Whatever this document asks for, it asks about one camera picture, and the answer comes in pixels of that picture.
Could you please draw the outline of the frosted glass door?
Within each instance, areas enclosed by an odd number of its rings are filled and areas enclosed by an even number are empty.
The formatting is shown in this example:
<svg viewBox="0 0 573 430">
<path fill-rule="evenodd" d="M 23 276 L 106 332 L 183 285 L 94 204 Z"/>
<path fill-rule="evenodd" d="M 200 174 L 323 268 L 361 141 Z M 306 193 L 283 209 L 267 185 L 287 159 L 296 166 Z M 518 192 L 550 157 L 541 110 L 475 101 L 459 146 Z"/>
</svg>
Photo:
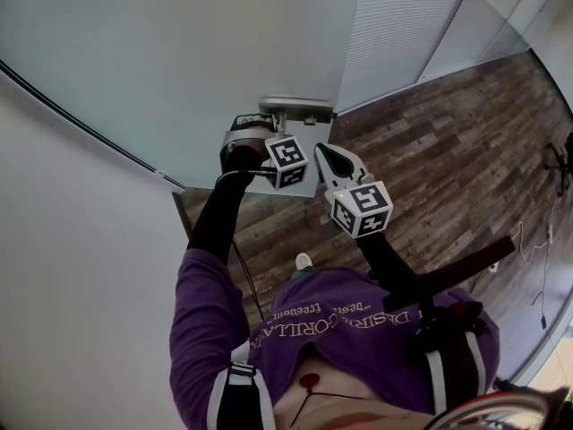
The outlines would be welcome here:
<svg viewBox="0 0 573 430">
<path fill-rule="evenodd" d="M 111 142 L 207 188 L 236 116 L 335 103 L 357 0 L 0 0 L 0 60 Z"/>
</svg>

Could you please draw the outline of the round eyeglasses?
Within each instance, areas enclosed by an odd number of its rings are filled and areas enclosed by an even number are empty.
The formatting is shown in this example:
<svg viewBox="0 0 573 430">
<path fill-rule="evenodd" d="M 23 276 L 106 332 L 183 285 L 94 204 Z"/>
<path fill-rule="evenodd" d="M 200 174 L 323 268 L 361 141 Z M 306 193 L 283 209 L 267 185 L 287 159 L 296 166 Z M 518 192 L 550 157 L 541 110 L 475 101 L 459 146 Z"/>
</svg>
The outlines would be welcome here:
<svg viewBox="0 0 573 430">
<path fill-rule="evenodd" d="M 573 401 L 566 387 L 497 391 L 441 413 L 423 430 L 573 430 Z"/>
</svg>

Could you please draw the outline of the person's right forearm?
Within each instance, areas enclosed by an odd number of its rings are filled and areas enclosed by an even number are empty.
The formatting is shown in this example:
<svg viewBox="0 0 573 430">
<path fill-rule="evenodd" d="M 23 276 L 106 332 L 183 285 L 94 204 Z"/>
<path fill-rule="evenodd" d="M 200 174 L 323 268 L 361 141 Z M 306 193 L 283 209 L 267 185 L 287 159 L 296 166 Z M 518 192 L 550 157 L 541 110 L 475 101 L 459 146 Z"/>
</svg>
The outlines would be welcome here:
<svg viewBox="0 0 573 430">
<path fill-rule="evenodd" d="M 383 304 L 389 311 L 417 302 L 417 276 L 393 249 L 383 233 L 374 233 L 356 240 L 372 277 L 387 292 Z"/>
</svg>

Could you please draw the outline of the grey metal door handle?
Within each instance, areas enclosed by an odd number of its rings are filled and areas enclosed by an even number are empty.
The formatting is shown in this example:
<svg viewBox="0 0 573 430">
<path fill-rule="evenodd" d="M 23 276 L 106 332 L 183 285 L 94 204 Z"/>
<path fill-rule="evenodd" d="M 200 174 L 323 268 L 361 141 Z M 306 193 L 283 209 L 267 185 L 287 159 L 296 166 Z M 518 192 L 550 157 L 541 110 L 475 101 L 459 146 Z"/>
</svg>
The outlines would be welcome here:
<svg viewBox="0 0 573 430">
<path fill-rule="evenodd" d="M 330 125 L 337 117 L 334 107 L 324 99 L 267 96 L 260 98 L 258 105 L 263 115 L 273 116 L 280 138 L 287 134 L 288 122 L 300 122 L 307 126 Z"/>
</svg>

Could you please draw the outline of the glass partition with blinds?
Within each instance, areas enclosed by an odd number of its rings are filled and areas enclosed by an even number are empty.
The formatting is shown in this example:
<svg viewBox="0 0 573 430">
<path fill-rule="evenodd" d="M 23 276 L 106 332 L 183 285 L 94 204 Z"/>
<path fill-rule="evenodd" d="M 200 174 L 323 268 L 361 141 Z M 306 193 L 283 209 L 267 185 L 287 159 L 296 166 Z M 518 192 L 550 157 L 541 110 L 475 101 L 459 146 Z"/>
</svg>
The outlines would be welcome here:
<svg viewBox="0 0 573 430">
<path fill-rule="evenodd" d="M 414 85 L 461 0 L 358 0 L 336 110 Z"/>
</svg>

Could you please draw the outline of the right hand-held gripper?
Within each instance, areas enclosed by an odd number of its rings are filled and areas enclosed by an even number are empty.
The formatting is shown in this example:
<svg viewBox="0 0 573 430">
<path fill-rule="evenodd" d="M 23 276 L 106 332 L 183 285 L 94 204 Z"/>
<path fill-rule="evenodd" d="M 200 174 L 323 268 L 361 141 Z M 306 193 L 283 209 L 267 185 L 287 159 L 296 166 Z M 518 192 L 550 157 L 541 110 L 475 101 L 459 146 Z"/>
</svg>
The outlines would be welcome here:
<svg viewBox="0 0 573 430">
<path fill-rule="evenodd" d="M 353 152 L 330 143 L 317 143 L 314 163 L 327 189 L 332 221 L 353 239 L 383 231 L 393 203 L 386 186 L 376 181 Z"/>
</svg>

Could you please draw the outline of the frosted glass partition panel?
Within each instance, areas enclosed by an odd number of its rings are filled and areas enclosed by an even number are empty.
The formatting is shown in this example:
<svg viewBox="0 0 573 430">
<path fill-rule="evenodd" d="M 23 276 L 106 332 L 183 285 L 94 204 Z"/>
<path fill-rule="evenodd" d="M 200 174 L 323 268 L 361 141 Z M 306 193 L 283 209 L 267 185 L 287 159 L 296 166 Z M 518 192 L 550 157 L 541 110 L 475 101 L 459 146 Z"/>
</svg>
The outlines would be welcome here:
<svg viewBox="0 0 573 430">
<path fill-rule="evenodd" d="M 520 0 L 461 0 L 425 66 L 422 82 L 477 65 Z"/>
</svg>

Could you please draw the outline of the person in purple shirt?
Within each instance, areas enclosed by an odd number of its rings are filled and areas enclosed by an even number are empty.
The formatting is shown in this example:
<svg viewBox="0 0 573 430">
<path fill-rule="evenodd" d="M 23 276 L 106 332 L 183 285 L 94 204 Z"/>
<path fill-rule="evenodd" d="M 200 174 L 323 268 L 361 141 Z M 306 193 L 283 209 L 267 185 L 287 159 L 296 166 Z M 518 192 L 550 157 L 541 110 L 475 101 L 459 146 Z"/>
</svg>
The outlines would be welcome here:
<svg viewBox="0 0 573 430">
<path fill-rule="evenodd" d="M 388 403 L 432 413 L 430 368 L 415 347 L 419 313 L 408 308 L 392 314 L 383 298 L 359 271 L 322 269 L 288 281 L 269 317 L 251 331 L 227 267 L 202 250 L 186 251 L 170 333 L 170 385 L 185 426 L 207 430 L 213 384 L 242 345 L 273 401 L 287 391 L 301 362 L 318 354 Z"/>
</svg>

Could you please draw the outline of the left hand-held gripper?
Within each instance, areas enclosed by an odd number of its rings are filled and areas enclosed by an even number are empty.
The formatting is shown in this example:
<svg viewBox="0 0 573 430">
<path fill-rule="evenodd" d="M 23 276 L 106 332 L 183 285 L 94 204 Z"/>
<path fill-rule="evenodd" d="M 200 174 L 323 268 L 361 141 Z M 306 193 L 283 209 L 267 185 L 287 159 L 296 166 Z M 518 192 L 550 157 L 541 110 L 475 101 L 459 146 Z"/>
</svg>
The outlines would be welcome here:
<svg viewBox="0 0 573 430">
<path fill-rule="evenodd" d="M 249 174 L 266 178 L 276 190 L 302 183 L 309 165 L 304 150 L 295 136 L 280 138 L 275 132 L 275 117 L 272 114 L 237 116 L 226 132 L 221 156 L 232 150 L 241 140 L 262 140 L 269 158 L 260 169 L 231 171 L 231 174 Z"/>
</svg>

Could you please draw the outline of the dark baseboard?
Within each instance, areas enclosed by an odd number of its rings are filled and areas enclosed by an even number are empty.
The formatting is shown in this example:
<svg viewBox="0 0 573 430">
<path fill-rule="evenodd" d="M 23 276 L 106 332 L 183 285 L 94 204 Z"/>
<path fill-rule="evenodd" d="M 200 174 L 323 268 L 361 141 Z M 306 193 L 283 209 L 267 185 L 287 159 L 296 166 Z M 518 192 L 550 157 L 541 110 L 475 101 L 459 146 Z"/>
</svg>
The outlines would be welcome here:
<svg viewBox="0 0 573 430">
<path fill-rule="evenodd" d="M 188 241 L 191 241 L 194 232 L 194 223 L 185 207 L 184 192 L 181 193 L 172 192 L 172 197 L 175 204 L 176 212 L 183 226 L 184 233 L 186 234 Z"/>
</svg>

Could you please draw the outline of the person's left forearm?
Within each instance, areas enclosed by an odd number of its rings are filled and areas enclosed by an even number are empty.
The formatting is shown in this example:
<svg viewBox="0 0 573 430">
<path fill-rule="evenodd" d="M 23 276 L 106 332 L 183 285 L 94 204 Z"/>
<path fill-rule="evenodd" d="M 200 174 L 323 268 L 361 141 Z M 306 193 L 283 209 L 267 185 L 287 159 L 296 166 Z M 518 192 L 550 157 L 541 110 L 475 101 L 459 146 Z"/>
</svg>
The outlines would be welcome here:
<svg viewBox="0 0 573 430">
<path fill-rule="evenodd" d="M 255 178 L 249 174 L 233 175 L 231 171 L 260 169 L 268 157 L 262 142 L 240 141 L 227 154 L 222 175 L 195 222 L 186 255 L 201 251 L 227 264 L 239 208 L 246 188 Z"/>
</svg>

